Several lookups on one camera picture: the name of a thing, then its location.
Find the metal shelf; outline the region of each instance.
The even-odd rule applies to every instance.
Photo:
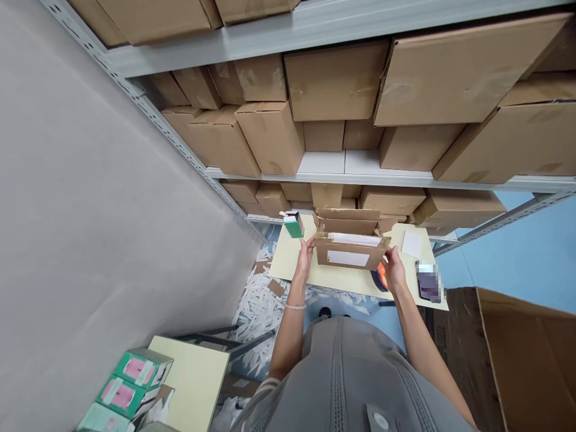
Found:
[[[292,14],[164,44],[120,47],[108,51],[106,60],[129,78],[569,3],[570,0],[308,0]]]
[[[572,0],[405,0],[401,4],[391,0],[308,0],[292,14],[154,46],[107,50],[66,0],[39,1],[264,241],[261,224],[281,224],[282,220],[246,215],[218,182],[220,178],[243,177],[205,167],[148,100],[145,90],[129,78],[572,3]],[[435,249],[438,255],[576,195],[575,177],[516,176],[503,185],[436,182],[430,172],[382,170],[376,153],[366,151],[305,154],[296,176],[263,175],[260,179],[542,193],[460,239],[454,233],[432,237],[443,244]]]

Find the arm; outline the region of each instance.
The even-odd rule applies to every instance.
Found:
[[[298,264],[290,285],[290,292],[286,301],[287,305],[304,305],[306,281],[310,275],[310,263],[312,261],[315,239],[315,236],[312,236],[307,242],[300,239],[300,254],[298,255]],[[288,375],[302,358],[303,339],[304,309],[285,308],[276,335],[274,351],[272,351],[268,378],[276,378],[282,381]]]
[[[386,280],[398,309],[398,317],[410,363],[420,375],[446,396],[464,420],[474,429],[477,429],[460,389],[458,389],[448,367],[436,349],[434,341],[418,312],[406,283],[406,272],[398,255],[398,248],[396,246],[394,249],[388,248],[385,256],[388,262],[382,260],[382,264],[384,264]]]

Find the small green box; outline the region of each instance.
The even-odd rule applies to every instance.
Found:
[[[113,374],[143,389],[159,387],[166,381],[173,359],[140,347],[124,353]]]
[[[154,398],[159,391],[160,387],[145,389],[112,375],[106,381],[96,402],[128,419],[133,419],[154,405]]]
[[[78,425],[77,431],[98,432],[133,432],[134,425],[125,417],[97,404],[96,402],[86,412]]]
[[[297,211],[286,212],[284,226],[292,238],[304,238],[304,224],[300,213]]]

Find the hand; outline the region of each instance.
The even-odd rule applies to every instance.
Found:
[[[404,269],[404,264],[398,255],[398,247],[386,251],[384,254],[386,259],[382,258],[382,264],[384,265],[384,270],[386,270],[386,281],[388,282],[388,289],[394,297],[396,293],[403,289],[408,289],[408,284],[406,283],[406,270]]]
[[[312,262],[312,253],[314,252],[314,247],[316,247],[316,236],[313,235],[304,241],[300,239],[300,253],[298,254],[298,264],[296,265],[296,272],[294,276],[302,276],[304,282],[308,280],[310,276],[310,263]]]

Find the shoe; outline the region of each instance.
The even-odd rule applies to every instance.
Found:
[[[318,318],[320,318],[322,315],[326,315],[328,318],[332,318],[332,311],[330,310],[329,307],[324,306],[322,309],[320,309]]]

